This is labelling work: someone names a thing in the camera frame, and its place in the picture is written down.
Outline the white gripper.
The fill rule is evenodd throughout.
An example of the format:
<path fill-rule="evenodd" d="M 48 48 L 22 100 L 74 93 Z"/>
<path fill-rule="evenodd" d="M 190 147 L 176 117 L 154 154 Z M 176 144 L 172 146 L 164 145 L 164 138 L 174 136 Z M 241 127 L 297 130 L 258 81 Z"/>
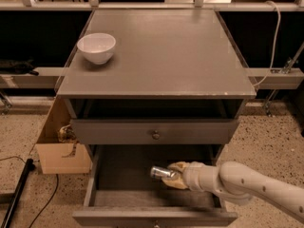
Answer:
<path fill-rule="evenodd" d="M 163 183 L 169 187 L 184 190 L 189 188 L 191 191 L 202 191 L 200 186 L 200 171 L 204 166 L 203 163 L 193 161 L 173 162 L 167 166 L 169 170 L 182 173 L 182 178 L 162 179 Z"/>

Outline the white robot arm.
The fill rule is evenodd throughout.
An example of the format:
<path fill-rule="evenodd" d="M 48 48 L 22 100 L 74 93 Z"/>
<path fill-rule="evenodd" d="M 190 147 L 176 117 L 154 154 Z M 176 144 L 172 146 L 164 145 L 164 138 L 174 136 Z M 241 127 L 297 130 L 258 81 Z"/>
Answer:
<path fill-rule="evenodd" d="M 272 204 L 282 212 L 304 222 L 304 189 L 258 173 L 235 161 L 220 166 L 202 162 L 179 161 L 170 164 L 161 180 L 177 189 L 211 192 L 238 205 L 246 205 L 252 197 Z"/>

